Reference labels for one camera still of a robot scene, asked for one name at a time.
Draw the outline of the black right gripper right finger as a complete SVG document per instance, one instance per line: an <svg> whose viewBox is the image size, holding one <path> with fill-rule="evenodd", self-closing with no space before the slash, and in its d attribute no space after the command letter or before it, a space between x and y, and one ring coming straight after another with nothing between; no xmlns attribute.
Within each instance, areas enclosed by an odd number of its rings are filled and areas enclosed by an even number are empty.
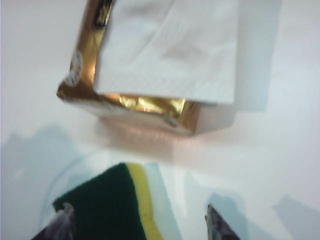
<svg viewBox="0 0 320 240"><path fill-rule="evenodd" d="M240 240L240 237L233 231L211 203L207 206L207 212L204 218L208 240Z"/></svg>

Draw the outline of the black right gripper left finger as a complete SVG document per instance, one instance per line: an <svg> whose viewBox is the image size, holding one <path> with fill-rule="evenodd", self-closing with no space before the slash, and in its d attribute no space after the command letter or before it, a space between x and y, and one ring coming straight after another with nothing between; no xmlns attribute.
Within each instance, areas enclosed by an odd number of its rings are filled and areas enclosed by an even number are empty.
<svg viewBox="0 0 320 240"><path fill-rule="evenodd" d="M75 237L75 211L65 202L49 224L37 233L32 240L73 240Z"/></svg>

